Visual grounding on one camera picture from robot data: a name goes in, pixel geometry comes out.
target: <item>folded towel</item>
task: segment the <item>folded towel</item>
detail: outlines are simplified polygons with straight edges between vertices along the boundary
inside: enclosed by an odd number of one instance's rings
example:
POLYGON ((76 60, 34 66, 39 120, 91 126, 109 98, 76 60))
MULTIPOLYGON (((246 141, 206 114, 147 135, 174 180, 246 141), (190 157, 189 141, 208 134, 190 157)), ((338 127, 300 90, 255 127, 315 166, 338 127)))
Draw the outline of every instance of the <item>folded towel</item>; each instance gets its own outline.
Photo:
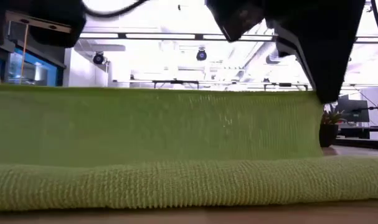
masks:
POLYGON ((369 198, 378 198, 378 157, 149 162, 94 168, 0 164, 0 211, 369 198))
POLYGON ((0 163, 321 157, 314 92, 0 85, 0 163))

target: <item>white wall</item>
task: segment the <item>white wall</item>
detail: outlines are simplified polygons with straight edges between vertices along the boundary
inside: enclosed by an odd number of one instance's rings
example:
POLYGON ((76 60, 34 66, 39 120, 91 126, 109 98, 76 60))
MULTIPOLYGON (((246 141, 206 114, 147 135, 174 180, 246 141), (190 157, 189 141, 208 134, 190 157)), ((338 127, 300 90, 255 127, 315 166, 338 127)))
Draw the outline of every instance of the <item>white wall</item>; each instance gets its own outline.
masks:
POLYGON ((63 86, 107 87, 108 74, 74 49, 66 49, 63 86))
POLYGON ((131 78, 131 66, 126 52, 104 52, 110 62, 108 67, 108 86, 129 88, 129 83, 113 83, 112 80, 127 81, 131 78))

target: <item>security camera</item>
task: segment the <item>security camera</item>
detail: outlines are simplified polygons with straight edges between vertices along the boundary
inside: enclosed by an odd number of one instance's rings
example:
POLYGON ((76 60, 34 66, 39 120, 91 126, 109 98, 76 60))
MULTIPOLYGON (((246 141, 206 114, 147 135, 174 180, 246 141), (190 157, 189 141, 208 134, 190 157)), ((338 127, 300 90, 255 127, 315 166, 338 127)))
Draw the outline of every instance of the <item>security camera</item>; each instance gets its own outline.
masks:
POLYGON ((203 49, 203 48, 200 48, 198 53, 197 53, 197 60, 198 61, 203 61, 205 59, 207 59, 207 53, 206 53, 206 50, 203 49))
POLYGON ((107 58, 104 57, 104 52, 96 52, 95 56, 93 57, 93 62, 96 65, 103 65, 107 62, 107 58))

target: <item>ceiling light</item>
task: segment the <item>ceiling light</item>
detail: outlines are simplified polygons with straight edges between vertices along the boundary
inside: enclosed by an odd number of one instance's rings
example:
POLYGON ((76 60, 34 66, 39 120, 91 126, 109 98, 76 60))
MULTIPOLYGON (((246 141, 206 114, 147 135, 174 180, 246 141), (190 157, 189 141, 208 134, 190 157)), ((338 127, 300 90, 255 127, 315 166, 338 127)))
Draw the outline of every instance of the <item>ceiling light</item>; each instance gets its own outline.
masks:
MULTIPOLYGON (((273 36, 272 35, 243 35, 239 39, 239 41, 259 41, 259 42, 264 42, 264 41, 272 41, 273 36)), ((225 40, 225 36, 223 35, 204 35, 204 39, 206 40, 225 40)))
POLYGON ((194 39, 194 34, 127 34, 128 39, 194 39))
POLYGON ((358 37, 355 43, 378 43, 378 37, 358 37))
POLYGON ((118 38, 118 34, 81 33, 80 38, 118 38))

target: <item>black pot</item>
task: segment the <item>black pot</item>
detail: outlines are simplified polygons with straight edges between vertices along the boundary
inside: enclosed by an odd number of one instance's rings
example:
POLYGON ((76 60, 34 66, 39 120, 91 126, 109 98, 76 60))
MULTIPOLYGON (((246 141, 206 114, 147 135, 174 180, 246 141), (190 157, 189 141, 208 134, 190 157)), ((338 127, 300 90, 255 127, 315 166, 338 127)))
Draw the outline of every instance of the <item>black pot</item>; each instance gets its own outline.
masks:
POLYGON ((321 147, 332 145, 338 134, 338 125, 320 124, 319 142, 321 147))

